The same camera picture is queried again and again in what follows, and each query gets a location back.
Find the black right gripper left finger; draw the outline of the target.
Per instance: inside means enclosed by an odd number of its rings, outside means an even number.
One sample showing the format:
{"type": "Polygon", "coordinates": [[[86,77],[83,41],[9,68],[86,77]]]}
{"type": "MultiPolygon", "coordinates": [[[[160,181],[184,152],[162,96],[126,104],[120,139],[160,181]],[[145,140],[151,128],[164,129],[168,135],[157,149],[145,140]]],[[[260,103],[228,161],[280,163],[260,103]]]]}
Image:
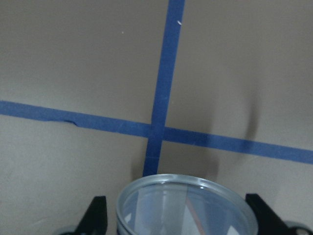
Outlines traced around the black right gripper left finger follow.
{"type": "Polygon", "coordinates": [[[108,229],[106,196],[95,196],[74,231],[60,235],[105,235],[108,229]]]}

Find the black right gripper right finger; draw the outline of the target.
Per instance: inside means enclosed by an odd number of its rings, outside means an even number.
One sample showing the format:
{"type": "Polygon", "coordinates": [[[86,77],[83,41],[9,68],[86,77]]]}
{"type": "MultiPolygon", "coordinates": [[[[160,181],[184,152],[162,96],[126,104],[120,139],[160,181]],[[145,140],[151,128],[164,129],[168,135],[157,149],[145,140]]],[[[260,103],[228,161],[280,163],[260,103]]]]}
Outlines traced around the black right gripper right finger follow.
{"type": "Polygon", "coordinates": [[[258,194],[246,194],[245,201],[255,214],[258,235],[313,235],[304,226],[288,226],[258,194]]]}

